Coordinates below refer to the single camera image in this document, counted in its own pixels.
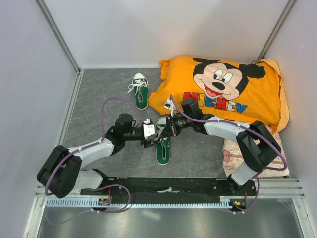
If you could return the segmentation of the white shoelace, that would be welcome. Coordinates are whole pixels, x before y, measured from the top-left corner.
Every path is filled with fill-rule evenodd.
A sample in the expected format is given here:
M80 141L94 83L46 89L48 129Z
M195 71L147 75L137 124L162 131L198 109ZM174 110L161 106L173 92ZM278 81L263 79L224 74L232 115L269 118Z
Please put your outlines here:
M168 140L169 137L164 135L164 126L156 126L156 134L154 136L154 144L162 143L162 141Z

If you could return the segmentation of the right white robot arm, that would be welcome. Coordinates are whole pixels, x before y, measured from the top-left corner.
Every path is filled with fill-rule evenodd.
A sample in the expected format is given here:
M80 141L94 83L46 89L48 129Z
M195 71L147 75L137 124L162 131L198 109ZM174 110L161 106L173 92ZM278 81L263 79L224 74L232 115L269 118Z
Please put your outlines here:
M221 137L238 144L243 162L228 176L226 187L232 195L240 194L250 179L268 168L275 158L283 157L279 144L260 121L247 124L204 114L194 98L183 100L179 108L170 97L164 106L171 113L158 121L156 140L177 137L181 130L190 127L197 133Z

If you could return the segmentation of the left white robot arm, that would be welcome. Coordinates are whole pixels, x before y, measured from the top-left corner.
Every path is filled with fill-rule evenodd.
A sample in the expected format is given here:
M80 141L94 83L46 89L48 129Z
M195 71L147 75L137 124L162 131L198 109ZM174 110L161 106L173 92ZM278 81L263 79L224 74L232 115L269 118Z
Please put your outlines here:
M130 114L120 114L114 126L98 140L73 148L55 147L38 172L37 181L45 187L46 196L64 198L75 187L91 188L96 194L103 195L108 191L108 182L101 174L81 172L81 168L118 153L127 141L139 141L148 148L158 140L160 131L151 119L136 124Z

